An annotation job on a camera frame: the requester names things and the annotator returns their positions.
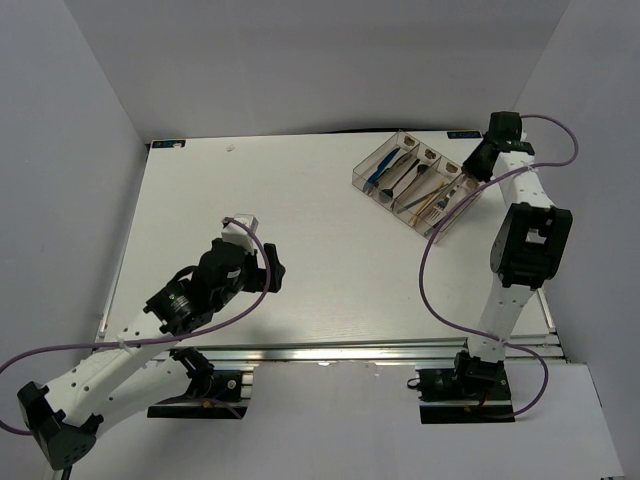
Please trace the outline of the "orange chopstick crosswise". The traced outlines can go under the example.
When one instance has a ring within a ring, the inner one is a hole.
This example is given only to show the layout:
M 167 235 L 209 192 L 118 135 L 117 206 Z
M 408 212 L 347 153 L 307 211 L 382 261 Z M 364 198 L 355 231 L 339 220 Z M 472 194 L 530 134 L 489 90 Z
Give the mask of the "orange chopstick crosswise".
M 442 186 L 446 186 L 446 188 L 447 188 L 447 187 L 449 186 L 449 184 L 448 184 L 448 183 L 442 183 L 438 188 L 440 188 L 440 187 L 442 187 Z M 433 202 L 433 200 L 434 200 L 434 199 L 435 199 L 435 198 L 436 198 L 440 193 L 438 193 L 438 194 L 434 195 L 434 196 L 433 196 L 432 198 L 430 198 L 429 200 L 425 200 L 424 202 L 422 202 L 422 203 L 421 203 L 421 205 L 420 205 L 420 207 L 419 207 L 419 208 L 418 208 L 418 210 L 416 211 L 415 215 L 416 215 L 416 216 L 420 216 L 420 215 L 421 215 L 421 214 L 426 210 L 426 208 L 427 208 L 427 207 L 428 207 L 428 206 Z

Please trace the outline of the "black steak knife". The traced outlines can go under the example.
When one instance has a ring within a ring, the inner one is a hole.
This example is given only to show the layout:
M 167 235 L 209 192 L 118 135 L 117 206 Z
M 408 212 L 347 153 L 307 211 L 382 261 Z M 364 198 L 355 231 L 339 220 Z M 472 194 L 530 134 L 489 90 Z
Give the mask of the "black steak knife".
M 383 173 L 379 176 L 378 180 L 381 181 L 383 178 L 393 174 L 397 169 L 401 168 L 408 160 L 411 160 L 413 154 L 411 152 L 406 152 L 402 156 L 400 156 L 397 160 L 395 160 L 389 167 L 387 167 Z

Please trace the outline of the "blue knife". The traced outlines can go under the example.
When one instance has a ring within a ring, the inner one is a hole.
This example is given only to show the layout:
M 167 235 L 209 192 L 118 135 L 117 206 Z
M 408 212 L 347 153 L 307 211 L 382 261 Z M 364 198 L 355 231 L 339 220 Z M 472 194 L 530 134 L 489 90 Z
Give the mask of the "blue knife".
M 376 166 L 375 171 L 368 177 L 366 181 L 367 184 L 374 184 L 378 180 L 378 178 L 382 175 L 382 173 L 388 167 L 389 163 L 394 159 L 396 154 L 399 152 L 399 150 L 400 148 L 396 147 L 385 155 L 385 157 Z

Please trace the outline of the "black spoon long handle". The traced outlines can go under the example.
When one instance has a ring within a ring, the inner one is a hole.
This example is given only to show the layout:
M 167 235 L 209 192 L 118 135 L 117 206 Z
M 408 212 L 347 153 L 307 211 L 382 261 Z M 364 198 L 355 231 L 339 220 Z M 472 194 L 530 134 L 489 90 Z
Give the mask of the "black spoon long handle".
M 390 203 L 394 198 L 394 190 L 396 187 L 404 180 L 404 178 L 411 172 L 411 170 L 416 167 L 420 163 L 419 159 L 416 159 L 412 162 L 412 164 L 407 168 L 406 171 L 402 173 L 402 175 L 395 181 L 395 183 L 388 188 L 385 188 L 379 192 L 378 200 L 382 204 Z

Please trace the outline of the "orange chopstick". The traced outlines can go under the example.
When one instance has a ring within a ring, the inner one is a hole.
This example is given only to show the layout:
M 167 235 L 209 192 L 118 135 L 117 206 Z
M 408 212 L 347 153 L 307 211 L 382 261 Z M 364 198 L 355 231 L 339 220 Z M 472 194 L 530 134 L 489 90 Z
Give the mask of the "orange chopstick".
M 417 208 L 417 210 L 414 212 L 413 216 L 411 217 L 410 220 L 410 225 L 411 226 L 415 226 L 415 224 L 418 222 L 419 219 L 419 215 L 422 214 L 422 212 L 426 209 L 426 207 L 431 203 L 432 199 L 437 196 L 439 194 L 439 192 L 446 187 L 446 184 L 444 182 L 441 182 L 441 184 L 438 186 L 437 189 L 435 189 L 434 191 L 430 192 L 425 199 L 420 203 L 419 207 Z

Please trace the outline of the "green handled fork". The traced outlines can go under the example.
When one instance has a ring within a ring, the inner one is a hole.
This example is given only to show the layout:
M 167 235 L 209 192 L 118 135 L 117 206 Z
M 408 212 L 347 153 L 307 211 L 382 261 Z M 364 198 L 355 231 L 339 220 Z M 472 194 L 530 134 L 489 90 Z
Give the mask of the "green handled fork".
M 447 212 L 449 204 L 452 199 L 462 190 L 461 187 L 452 187 L 447 191 L 444 196 L 441 196 L 430 209 L 427 215 L 427 223 L 431 227 L 435 227 L 443 218 Z

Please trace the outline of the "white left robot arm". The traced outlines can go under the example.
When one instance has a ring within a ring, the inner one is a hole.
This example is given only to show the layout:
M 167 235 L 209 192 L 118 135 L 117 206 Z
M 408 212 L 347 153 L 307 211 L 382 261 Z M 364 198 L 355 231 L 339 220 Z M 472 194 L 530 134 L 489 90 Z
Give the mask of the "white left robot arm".
M 176 349 L 177 337 L 208 324 L 238 293 L 280 290 L 286 269 L 275 245 L 258 253 L 217 238 L 198 265 L 179 270 L 147 300 L 120 332 L 120 345 L 101 349 L 45 384 L 29 382 L 17 393 L 25 424 L 50 467 L 64 471 L 82 459 L 100 435 L 164 400 L 236 401 L 227 384 L 196 348 Z

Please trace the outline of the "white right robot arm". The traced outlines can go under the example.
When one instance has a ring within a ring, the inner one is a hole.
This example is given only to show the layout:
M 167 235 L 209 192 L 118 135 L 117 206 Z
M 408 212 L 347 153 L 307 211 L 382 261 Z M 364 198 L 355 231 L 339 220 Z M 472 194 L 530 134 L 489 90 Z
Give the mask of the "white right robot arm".
M 453 390 L 466 399 L 501 380 L 505 343 L 533 293 L 556 275 L 568 240 L 573 216 L 548 197 L 534 163 L 521 115 L 499 111 L 463 164 L 483 184 L 495 179 L 507 207 L 490 252 L 493 281 L 479 332 L 468 337 L 451 374 Z

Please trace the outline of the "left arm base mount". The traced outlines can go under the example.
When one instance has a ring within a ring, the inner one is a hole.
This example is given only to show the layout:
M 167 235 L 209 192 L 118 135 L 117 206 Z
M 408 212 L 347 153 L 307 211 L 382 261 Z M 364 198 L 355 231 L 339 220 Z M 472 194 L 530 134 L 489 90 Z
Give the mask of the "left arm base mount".
M 189 379 L 186 392 L 147 409 L 151 419 L 241 420 L 248 410 L 249 395 L 243 390 L 247 374 L 216 367 L 195 347 L 171 349 L 169 359 L 179 362 Z

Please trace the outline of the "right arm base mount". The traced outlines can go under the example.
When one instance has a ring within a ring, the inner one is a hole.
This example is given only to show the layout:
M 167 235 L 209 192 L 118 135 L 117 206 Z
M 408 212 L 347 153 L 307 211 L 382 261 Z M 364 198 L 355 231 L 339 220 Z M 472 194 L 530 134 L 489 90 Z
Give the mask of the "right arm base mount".
M 450 368 L 423 368 L 406 382 L 419 398 L 424 425 L 512 423 L 515 414 L 504 363 L 459 352 Z

